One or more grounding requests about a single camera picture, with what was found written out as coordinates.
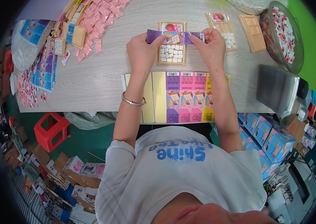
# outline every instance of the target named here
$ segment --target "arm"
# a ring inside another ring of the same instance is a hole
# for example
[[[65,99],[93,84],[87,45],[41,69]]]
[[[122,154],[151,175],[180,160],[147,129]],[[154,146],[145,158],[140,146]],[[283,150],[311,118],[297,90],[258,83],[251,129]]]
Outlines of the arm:
[[[216,29],[203,30],[205,43],[196,36],[190,36],[195,48],[199,50],[211,77],[214,99],[214,117],[221,148],[228,153],[244,150],[238,128],[238,117],[224,74],[225,41]]]
[[[135,103],[143,101],[144,84],[156,59],[157,49],[164,41],[165,35],[156,38],[151,44],[145,42],[146,38],[146,33],[133,37],[126,46],[131,67],[131,78],[124,97]],[[134,148],[141,110],[141,106],[134,106],[121,101],[114,126],[113,140],[125,141]]]

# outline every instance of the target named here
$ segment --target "silver bangle bracelet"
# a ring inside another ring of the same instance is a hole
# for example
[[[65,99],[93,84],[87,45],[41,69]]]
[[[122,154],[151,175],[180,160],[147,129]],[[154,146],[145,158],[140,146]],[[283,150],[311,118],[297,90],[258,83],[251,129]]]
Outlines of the silver bangle bracelet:
[[[140,103],[140,104],[136,104],[135,102],[129,101],[126,98],[124,98],[124,93],[125,91],[122,93],[122,100],[130,105],[134,105],[134,106],[143,106],[144,104],[146,104],[147,102],[145,101],[145,98],[143,97],[144,102]]]

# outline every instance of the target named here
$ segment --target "beige plastic tray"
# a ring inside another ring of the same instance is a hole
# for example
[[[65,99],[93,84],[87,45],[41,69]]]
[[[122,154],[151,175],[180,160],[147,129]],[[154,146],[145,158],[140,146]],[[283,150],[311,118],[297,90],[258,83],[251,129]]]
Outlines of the beige plastic tray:
[[[176,30],[170,30],[170,29],[175,29],[178,28],[178,31],[183,31],[185,32],[187,29],[187,23],[186,22],[178,22],[178,21],[167,21],[167,20],[160,20],[158,21],[158,30],[160,31],[176,31]],[[182,62],[161,62],[160,61],[160,46],[158,48],[158,56],[157,56],[157,65],[181,65],[185,66],[186,65],[186,58],[187,58],[187,46],[186,44],[183,44],[183,58]]]
[[[211,18],[212,15],[222,15],[225,21],[213,21]],[[234,33],[233,26],[230,22],[229,16],[227,13],[205,13],[206,19],[208,20],[208,24],[210,28],[215,28],[219,31],[219,33]],[[236,41],[235,33],[234,33],[235,45],[236,48],[228,48],[226,51],[237,50],[238,43]]]
[[[248,38],[251,53],[265,50],[266,45],[258,18],[254,15],[240,15],[239,18]]]

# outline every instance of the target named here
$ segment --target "wooden table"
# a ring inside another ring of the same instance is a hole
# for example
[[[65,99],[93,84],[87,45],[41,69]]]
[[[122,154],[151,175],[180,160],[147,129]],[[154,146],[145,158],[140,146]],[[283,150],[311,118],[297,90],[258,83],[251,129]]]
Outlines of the wooden table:
[[[57,78],[47,102],[39,100],[38,107],[25,108],[18,97],[20,112],[49,111],[118,111],[123,91],[121,75],[130,73],[126,43],[147,29],[157,30],[158,20],[186,21],[187,31],[200,32],[209,27],[205,12],[221,12],[219,6],[207,8],[205,0],[132,0],[121,9],[123,17],[106,28],[102,38],[103,52],[93,53],[81,63],[73,56],[63,67],[58,58]],[[266,50],[250,53],[248,41],[238,15],[244,14],[232,5],[228,13],[238,44],[237,51],[225,53],[224,69],[231,75],[230,92],[237,112],[272,113],[255,98],[259,64],[277,66]],[[188,46],[186,66],[158,66],[155,71],[207,71],[200,54]]]

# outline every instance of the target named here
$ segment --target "white t-shirt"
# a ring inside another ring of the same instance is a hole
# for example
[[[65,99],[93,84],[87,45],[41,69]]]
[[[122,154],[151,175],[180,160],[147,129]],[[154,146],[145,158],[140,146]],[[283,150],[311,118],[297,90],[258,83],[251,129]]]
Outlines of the white t-shirt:
[[[262,210],[267,195],[259,153],[227,153],[188,128],[147,132],[136,148],[114,140],[95,200],[100,224],[151,223],[182,192],[230,212]]]

